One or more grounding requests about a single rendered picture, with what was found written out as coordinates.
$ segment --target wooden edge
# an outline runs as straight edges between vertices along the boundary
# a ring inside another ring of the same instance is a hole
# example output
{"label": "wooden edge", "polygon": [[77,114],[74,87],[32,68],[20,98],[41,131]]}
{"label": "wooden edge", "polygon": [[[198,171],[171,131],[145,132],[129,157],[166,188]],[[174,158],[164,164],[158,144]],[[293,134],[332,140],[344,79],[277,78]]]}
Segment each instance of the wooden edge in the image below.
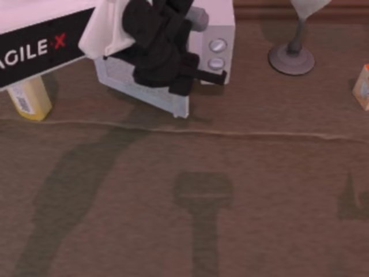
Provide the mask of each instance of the wooden edge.
{"label": "wooden edge", "polygon": [[[295,20],[296,12],[291,5],[248,5],[235,3],[237,20]],[[330,23],[367,23],[369,24],[368,5],[331,5],[313,14],[309,21],[327,21]]]}

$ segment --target orange box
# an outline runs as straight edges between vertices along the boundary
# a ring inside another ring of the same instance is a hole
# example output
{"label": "orange box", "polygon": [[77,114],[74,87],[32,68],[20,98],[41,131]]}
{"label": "orange box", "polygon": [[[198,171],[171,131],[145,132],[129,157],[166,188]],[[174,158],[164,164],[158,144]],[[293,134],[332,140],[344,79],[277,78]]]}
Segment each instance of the orange box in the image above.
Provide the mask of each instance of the orange box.
{"label": "orange box", "polygon": [[364,65],[362,72],[357,79],[357,82],[352,91],[353,95],[363,107],[364,110],[369,110],[369,64]]}

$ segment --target red x letter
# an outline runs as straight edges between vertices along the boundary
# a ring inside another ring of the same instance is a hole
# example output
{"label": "red x letter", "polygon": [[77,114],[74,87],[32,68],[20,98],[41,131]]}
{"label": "red x letter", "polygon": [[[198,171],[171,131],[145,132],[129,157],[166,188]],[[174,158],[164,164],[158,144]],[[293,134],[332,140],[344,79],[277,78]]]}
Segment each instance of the red x letter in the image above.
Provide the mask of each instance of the red x letter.
{"label": "red x letter", "polygon": [[65,47],[64,39],[65,39],[65,33],[62,33],[59,36],[55,36],[55,41],[57,42],[55,45],[55,49],[58,49],[59,46]]}

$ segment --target lamp base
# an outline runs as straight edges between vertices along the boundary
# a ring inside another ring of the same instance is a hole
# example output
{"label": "lamp base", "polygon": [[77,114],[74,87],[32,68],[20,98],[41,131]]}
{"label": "lamp base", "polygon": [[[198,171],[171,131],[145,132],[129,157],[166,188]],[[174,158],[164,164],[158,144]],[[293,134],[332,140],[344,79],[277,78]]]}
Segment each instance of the lamp base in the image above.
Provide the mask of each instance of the lamp base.
{"label": "lamp base", "polygon": [[287,53],[287,48],[287,44],[274,46],[268,53],[270,65],[278,72],[298,76],[314,68],[315,59],[307,49],[302,48],[300,53],[291,55]]}

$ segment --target silver knob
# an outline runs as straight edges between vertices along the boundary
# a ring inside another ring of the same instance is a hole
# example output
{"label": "silver knob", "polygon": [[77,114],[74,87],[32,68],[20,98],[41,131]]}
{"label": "silver knob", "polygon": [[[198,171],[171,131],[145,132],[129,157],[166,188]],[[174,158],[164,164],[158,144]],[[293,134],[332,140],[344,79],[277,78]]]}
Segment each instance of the silver knob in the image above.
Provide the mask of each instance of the silver knob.
{"label": "silver knob", "polygon": [[227,42],[224,39],[215,39],[210,42],[209,47],[213,52],[220,53],[227,48]]}
{"label": "silver knob", "polygon": [[213,58],[208,62],[208,66],[213,70],[220,70],[224,67],[225,62],[221,58]]}

